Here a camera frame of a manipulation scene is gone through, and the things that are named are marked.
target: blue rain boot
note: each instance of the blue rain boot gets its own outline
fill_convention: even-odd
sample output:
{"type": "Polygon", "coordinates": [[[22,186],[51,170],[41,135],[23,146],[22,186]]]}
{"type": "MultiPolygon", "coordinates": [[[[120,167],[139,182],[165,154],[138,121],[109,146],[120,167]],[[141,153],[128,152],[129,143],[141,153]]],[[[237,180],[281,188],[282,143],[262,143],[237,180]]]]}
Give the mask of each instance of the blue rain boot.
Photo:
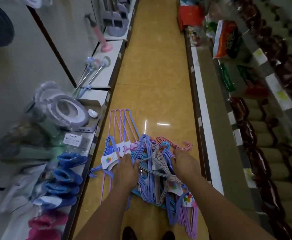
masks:
{"type": "Polygon", "coordinates": [[[41,196],[33,201],[34,205],[41,206],[44,209],[57,209],[65,206],[72,206],[76,203],[77,199],[73,196],[70,199],[62,199],[58,196],[41,196]]]}
{"type": "Polygon", "coordinates": [[[78,153],[63,153],[57,157],[59,165],[62,169],[73,168],[78,165],[85,164],[87,162],[86,156],[81,156],[78,153]]]}
{"type": "Polygon", "coordinates": [[[70,183],[80,185],[83,181],[82,177],[71,169],[58,169],[52,171],[52,175],[61,183],[70,183]]]}
{"type": "Polygon", "coordinates": [[[79,193],[79,186],[71,187],[67,184],[61,184],[60,182],[45,182],[43,184],[43,188],[45,191],[47,191],[49,194],[52,195],[60,195],[60,197],[63,197],[65,194],[70,194],[72,196],[79,193]]]}

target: aisle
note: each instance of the aisle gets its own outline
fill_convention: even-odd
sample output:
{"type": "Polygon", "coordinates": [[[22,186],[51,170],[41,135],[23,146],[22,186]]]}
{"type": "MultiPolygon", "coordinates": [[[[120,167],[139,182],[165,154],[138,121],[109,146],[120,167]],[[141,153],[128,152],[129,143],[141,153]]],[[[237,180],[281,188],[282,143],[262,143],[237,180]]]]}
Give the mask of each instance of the aisle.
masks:
{"type": "MultiPolygon", "coordinates": [[[[110,110],[130,109],[140,135],[164,136],[179,145],[191,142],[190,153],[199,160],[185,41],[178,30],[176,12],[176,0],[140,0],[110,110]]],[[[108,121],[109,113],[94,166],[100,164],[108,121]]],[[[115,140],[120,142],[118,132],[115,140]]],[[[97,178],[89,179],[74,236],[99,206],[101,187],[102,172],[98,172],[97,178]]],[[[103,198],[108,187],[106,177],[103,198]]],[[[124,215],[122,229],[125,226],[135,230],[138,240],[160,240],[167,230],[172,230],[176,239],[188,239],[183,226],[169,225],[165,210],[135,195],[124,215]]],[[[201,214],[197,232],[197,239],[208,240],[201,214]]]]}

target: person's left arm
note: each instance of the person's left arm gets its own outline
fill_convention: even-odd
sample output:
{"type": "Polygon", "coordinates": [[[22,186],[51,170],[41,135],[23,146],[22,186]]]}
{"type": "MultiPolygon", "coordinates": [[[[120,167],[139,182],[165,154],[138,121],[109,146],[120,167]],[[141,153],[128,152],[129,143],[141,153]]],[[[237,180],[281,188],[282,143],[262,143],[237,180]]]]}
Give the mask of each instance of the person's left arm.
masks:
{"type": "Polygon", "coordinates": [[[138,181],[138,166],[139,161],[132,165],[130,154],[125,154],[119,160],[113,188],[80,230],[76,240],[120,239],[129,193],[136,187],[138,181]]]}

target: floor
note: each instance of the floor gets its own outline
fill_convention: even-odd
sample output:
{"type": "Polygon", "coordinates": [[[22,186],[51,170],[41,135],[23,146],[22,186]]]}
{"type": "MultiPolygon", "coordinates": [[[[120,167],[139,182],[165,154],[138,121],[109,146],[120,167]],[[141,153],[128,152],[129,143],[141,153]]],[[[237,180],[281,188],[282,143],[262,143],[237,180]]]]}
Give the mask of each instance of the floor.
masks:
{"type": "MultiPolygon", "coordinates": [[[[183,141],[192,143],[190,153],[199,160],[185,40],[179,32],[176,17],[176,0],[140,0],[110,111],[130,109],[140,135],[164,136],[178,145],[183,141]]],[[[104,151],[110,114],[110,134],[114,133],[114,113],[108,113],[94,167],[100,164],[104,151]]],[[[115,130],[115,141],[119,143],[121,138],[117,126],[115,130]]],[[[133,141],[132,132],[128,135],[133,141]]],[[[99,172],[97,178],[89,179],[74,237],[100,205],[102,178],[102,172],[99,172]]],[[[106,176],[103,199],[108,188],[109,178],[106,176]]],[[[159,240],[168,230],[175,233],[176,239],[188,238],[183,226],[169,225],[165,210],[135,195],[124,215],[122,229],[125,226],[135,230],[138,240],[159,240]]],[[[198,216],[197,239],[209,239],[201,214],[198,216]]]]}

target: bundle of hangers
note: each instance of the bundle of hangers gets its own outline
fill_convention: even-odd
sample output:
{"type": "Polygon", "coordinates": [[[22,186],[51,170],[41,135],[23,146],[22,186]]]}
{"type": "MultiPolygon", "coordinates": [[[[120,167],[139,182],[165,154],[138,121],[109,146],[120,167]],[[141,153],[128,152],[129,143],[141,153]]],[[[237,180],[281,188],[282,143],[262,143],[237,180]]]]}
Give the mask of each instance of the bundle of hangers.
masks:
{"type": "MultiPolygon", "coordinates": [[[[105,141],[105,149],[103,155],[109,155],[113,152],[118,152],[118,148],[115,142],[115,127],[116,124],[119,128],[120,140],[121,143],[126,141],[126,136],[128,141],[126,141],[126,145],[124,146],[124,152],[130,152],[132,158],[132,164],[136,160],[140,161],[140,175],[138,179],[138,186],[136,189],[132,191],[136,195],[140,196],[144,201],[152,203],[154,205],[160,206],[167,210],[168,220],[171,225],[174,225],[178,222],[180,225],[185,226],[186,233],[189,238],[195,239],[197,236],[197,217],[198,217],[198,208],[191,207],[191,219],[189,222],[188,216],[188,208],[182,206],[182,201],[185,195],[189,193],[187,187],[174,175],[172,164],[170,158],[174,155],[170,151],[170,147],[181,149],[188,151],[192,148],[192,144],[188,142],[184,142],[185,147],[181,148],[179,145],[174,144],[172,141],[169,141],[165,137],[157,137],[156,140],[149,137],[146,134],[139,136],[137,132],[136,125],[132,119],[132,115],[129,109],[115,109],[110,111],[109,117],[109,126],[108,126],[108,137],[105,141]],[[110,135],[110,127],[112,122],[112,113],[114,113],[113,119],[113,134],[110,135]],[[128,113],[132,125],[126,116],[128,113]],[[131,143],[130,138],[126,129],[126,122],[129,125],[130,131],[134,137],[134,141],[131,143]],[[156,164],[157,168],[160,169],[161,172],[157,170],[153,170],[153,165],[156,164]],[[164,188],[160,184],[160,177],[163,177],[167,180],[167,183],[164,184],[164,188]],[[182,184],[182,188],[186,189],[186,191],[178,196],[173,194],[171,195],[168,192],[169,184],[168,182],[176,182],[182,184]]],[[[89,176],[95,178],[96,175],[94,172],[102,170],[102,165],[92,168],[90,170],[89,176]]],[[[104,182],[105,175],[113,178],[113,173],[110,170],[103,170],[103,183],[101,190],[100,203],[102,202],[103,190],[104,190],[104,182]]],[[[128,199],[127,209],[130,205],[130,198],[128,199]]]]}

